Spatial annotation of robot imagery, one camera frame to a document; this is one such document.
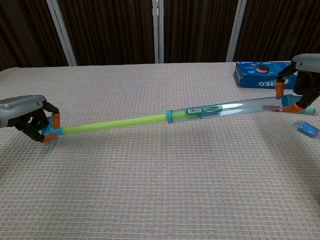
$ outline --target orange gripper fingertip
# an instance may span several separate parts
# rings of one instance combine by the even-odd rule
[[[297,102],[295,102],[293,105],[286,106],[286,107],[282,108],[282,111],[286,112],[286,113],[298,113],[303,110],[305,110],[305,108],[299,107],[297,105]]]
[[[54,129],[60,128],[60,113],[51,114],[53,121],[52,121],[52,127]]]
[[[285,88],[284,82],[275,83],[275,97],[277,99],[281,98],[284,95],[284,88]]]
[[[44,143],[50,142],[56,138],[57,138],[57,135],[55,135],[55,134],[44,135],[44,140],[42,143],[44,144]]]

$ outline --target barcode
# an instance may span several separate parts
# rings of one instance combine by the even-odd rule
[[[197,113],[201,113],[201,108],[188,109],[188,114],[197,114]]]

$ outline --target table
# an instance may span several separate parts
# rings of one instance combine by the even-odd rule
[[[274,96],[237,87],[234,69],[11,68],[0,98],[42,94],[72,126]],[[319,116],[264,112],[65,135],[49,147],[1,128],[0,236],[320,239],[320,141],[295,121],[320,127]]]

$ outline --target blue cardboard box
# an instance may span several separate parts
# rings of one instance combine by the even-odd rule
[[[290,61],[238,61],[234,74],[243,88],[274,89],[277,75]],[[297,72],[285,78],[284,88],[294,89]]]

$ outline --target brown curtain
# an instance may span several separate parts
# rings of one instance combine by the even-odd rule
[[[46,0],[0,0],[0,71],[66,65]]]
[[[320,0],[248,0],[235,61],[320,53]]]
[[[59,0],[78,65],[155,62],[151,0]]]
[[[237,0],[164,0],[165,62],[224,62],[237,4]]]

